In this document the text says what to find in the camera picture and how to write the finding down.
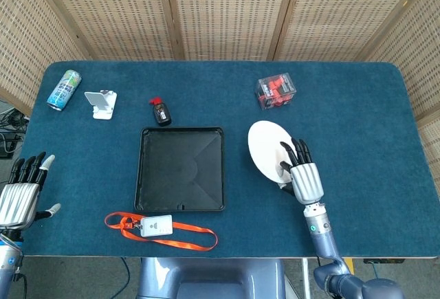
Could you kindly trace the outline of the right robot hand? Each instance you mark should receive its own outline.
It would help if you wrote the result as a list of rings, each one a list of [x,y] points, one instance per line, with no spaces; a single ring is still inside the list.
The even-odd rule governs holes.
[[[286,189],[286,191],[305,206],[318,203],[324,196],[324,190],[317,166],[312,161],[310,150],[302,139],[297,141],[292,138],[291,142],[296,153],[288,143],[280,142],[291,162],[289,164],[281,161],[279,164],[281,169],[288,172],[291,178],[291,189]]]

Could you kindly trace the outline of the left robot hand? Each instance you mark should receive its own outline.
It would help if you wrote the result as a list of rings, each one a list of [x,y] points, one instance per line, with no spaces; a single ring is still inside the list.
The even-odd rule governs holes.
[[[54,155],[46,152],[29,159],[18,159],[12,166],[7,184],[1,190],[1,230],[22,231],[34,221],[53,217],[60,209],[56,203],[51,208],[38,211],[43,189]]]

